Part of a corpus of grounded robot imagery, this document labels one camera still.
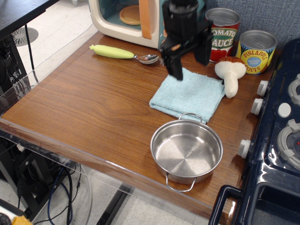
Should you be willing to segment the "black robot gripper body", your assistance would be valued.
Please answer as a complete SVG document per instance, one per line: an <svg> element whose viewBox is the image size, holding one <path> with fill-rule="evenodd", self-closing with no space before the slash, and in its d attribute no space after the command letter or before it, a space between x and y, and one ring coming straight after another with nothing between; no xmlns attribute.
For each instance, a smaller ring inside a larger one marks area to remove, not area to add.
<svg viewBox="0 0 300 225"><path fill-rule="evenodd" d="M164 35L161 38L160 52L180 57L194 51L198 40L212 35L212 21L205 19L205 0L165 0L162 3Z"/></svg>

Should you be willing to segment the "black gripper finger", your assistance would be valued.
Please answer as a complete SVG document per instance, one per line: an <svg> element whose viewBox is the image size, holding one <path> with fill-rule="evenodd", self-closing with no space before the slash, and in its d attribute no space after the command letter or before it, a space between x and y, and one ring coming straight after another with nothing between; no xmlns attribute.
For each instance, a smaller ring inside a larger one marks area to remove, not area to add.
<svg viewBox="0 0 300 225"><path fill-rule="evenodd" d="M198 40L197 46L194 48L194 56L197 62L202 65L208 65L211 55L212 35L202 37Z"/></svg>
<svg viewBox="0 0 300 225"><path fill-rule="evenodd" d="M166 68L169 75L175 77L177 80L183 80L182 63L179 55L167 55L164 58Z"/></svg>

